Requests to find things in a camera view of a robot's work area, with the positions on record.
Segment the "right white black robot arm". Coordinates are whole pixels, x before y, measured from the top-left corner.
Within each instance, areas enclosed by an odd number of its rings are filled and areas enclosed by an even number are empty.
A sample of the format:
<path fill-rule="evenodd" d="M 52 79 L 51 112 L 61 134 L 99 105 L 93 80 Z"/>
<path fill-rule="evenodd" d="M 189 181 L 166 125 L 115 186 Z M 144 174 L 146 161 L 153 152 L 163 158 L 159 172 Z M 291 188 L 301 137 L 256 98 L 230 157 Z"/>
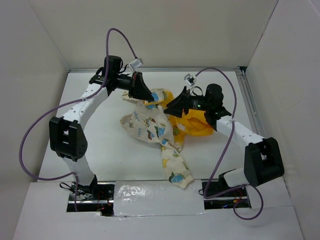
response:
<path fill-rule="evenodd" d="M 191 110 L 203 111 L 209 126 L 221 133 L 244 151 L 242 168 L 224 172 L 218 177 L 218 190 L 223 196 L 230 196 L 236 186 L 254 187 L 280 178 L 285 173 L 277 140 L 265 138 L 246 128 L 235 120 L 223 105 L 224 95 L 218 84 L 209 84 L 204 95 L 191 95 L 184 88 L 180 95 L 169 102 L 165 114 L 181 118 Z"/>

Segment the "dinosaur print yellow-lined jacket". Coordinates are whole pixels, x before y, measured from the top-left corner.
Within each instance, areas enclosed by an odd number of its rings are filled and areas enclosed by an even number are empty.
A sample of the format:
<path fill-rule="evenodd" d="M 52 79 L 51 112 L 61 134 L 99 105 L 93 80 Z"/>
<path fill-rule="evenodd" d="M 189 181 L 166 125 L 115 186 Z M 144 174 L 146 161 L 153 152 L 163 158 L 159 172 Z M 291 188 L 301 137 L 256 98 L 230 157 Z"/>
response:
<path fill-rule="evenodd" d="M 206 137 L 214 130 L 202 111 L 190 110 L 181 118 L 165 114 L 167 104 L 174 99 L 171 91 L 154 88 L 151 93 L 152 102 L 130 97 L 128 91 L 122 94 L 122 99 L 135 103 L 135 108 L 133 113 L 121 118 L 120 125 L 133 138 L 159 145 L 165 178 L 184 190 L 194 180 L 181 156 L 185 137 Z"/>

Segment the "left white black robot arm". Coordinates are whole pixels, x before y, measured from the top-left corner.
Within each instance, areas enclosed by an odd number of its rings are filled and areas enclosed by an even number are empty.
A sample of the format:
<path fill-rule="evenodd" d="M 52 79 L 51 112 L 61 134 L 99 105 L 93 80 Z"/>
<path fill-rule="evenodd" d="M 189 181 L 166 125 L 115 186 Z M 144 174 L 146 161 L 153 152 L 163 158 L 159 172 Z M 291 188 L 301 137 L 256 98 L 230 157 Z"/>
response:
<path fill-rule="evenodd" d="M 74 188 L 88 200 L 97 197 L 99 187 L 85 156 L 88 148 L 85 126 L 101 103 L 116 89 L 127 91 L 130 98 L 148 102 L 154 100 L 143 74 L 137 70 L 142 65 L 142 59 L 135 58 L 126 66 L 130 73 L 125 74 L 126 67 L 119 56 L 105 58 L 104 66 L 90 79 L 80 101 L 61 117 L 52 117 L 49 121 L 50 148 L 75 173 Z"/>

